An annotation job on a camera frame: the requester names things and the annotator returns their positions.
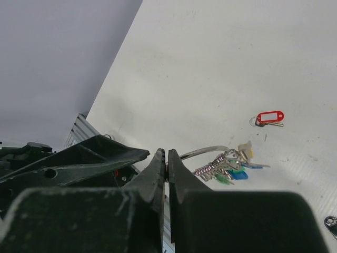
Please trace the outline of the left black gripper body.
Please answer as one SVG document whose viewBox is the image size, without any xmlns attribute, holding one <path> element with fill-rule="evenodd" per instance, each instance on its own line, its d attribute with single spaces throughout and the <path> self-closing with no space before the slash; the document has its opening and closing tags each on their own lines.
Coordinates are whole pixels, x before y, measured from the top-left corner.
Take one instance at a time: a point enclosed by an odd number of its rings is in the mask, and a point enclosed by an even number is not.
<svg viewBox="0 0 337 253">
<path fill-rule="evenodd" d="M 28 142 L 23 147 L 1 147 L 1 174 L 27 167 L 26 172 L 38 169 L 37 161 L 57 152 L 49 145 Z"/>
</svg>

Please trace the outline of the large keyring with coloured keys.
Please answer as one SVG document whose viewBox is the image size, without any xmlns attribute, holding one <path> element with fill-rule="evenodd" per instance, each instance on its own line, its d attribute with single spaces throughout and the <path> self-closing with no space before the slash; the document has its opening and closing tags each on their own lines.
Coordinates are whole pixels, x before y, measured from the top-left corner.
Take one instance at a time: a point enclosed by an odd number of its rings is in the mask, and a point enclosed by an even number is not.
<svg viewBox="0 0 337 253">
<path fill-rule="evenodd" d="M 219 152 L 214 160 L 206 165 L 195 169 L 192 174 L 204 182 L 216 180 L 225 185 L 233 185 L 234 181 L 247 180 L 249 176 L 246 169 L 268 168 L 266 164 L 256 164 L 252 162 L 252 143 L 249 141 L 240 144 L 237 149 L 230 149 L 224 145 L 215 145 L 201 148 L 180 156 L 181 160 L 187 160 L 198 155 Z"/>
</svg>

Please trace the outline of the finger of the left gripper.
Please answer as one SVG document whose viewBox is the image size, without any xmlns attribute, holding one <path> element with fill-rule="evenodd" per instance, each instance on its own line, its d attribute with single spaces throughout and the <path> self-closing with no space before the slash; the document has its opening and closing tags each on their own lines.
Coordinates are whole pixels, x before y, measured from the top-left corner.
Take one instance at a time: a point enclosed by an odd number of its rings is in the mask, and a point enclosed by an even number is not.
<svg viewBox="0 0 337 253">
<path fill-rule="evenodd" d="M 1 188 L 71 184 L 121 187 L 136 174 L 132 165 L 149 154 L 148 150 L 128 147 L 103 135 L 96 135 L 2 176 Z"/>
</svg>

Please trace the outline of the key with red tag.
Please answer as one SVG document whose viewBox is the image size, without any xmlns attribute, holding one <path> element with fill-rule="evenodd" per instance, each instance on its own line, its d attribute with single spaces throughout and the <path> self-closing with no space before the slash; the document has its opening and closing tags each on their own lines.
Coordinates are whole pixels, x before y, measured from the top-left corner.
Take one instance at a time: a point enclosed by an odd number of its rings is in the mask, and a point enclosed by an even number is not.
<svg viewBox="0 0 337 253">
<path fill-rule="evenodd" d="M 264 127 L 272 125 L 276 127 L 283 127 L 284 113 L 282 111 L 268 111 L 261 112 L 257 116 L 250 119 L 249 123 L 253 127 Z"/>
</svg>

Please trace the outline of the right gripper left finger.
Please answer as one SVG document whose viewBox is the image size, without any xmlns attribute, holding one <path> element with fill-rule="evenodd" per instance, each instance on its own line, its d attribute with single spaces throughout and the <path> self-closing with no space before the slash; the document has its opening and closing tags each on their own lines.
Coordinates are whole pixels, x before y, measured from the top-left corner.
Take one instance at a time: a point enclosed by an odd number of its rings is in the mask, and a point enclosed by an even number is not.
<svg viewBox="0 0 337 253">
<path fill-rule="evenodd" d="M 14 200 L 1 252 L 161 252 L 165 152 L 122 188 L 30 188 Z"/>
</svg>

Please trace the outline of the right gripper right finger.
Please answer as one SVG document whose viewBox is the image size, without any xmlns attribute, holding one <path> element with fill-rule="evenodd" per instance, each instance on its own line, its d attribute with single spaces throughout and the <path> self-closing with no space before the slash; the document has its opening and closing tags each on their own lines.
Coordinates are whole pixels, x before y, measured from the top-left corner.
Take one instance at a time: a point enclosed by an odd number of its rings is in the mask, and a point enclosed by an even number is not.
<svg viewBox="0 0 337 253">
<path fill-rule="evenodd" d="M 168 153 L 176 252 L 327 252 L 307 202 L 294 192 L 214 191 Z"/>
</svg>

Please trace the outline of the key with black tag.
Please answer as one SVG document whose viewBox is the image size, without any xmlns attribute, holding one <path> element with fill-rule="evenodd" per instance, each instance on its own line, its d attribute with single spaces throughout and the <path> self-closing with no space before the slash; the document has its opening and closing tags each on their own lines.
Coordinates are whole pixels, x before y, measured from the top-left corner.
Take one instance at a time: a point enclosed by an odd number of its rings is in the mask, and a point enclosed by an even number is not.
<svg viewBox="0 0 337 253">
<path fill-rule="evenodd" d="M 335 216 L 326 217 L 324 225 L 334 237 L 337 236 L 337 218 Z"/>
</svg>

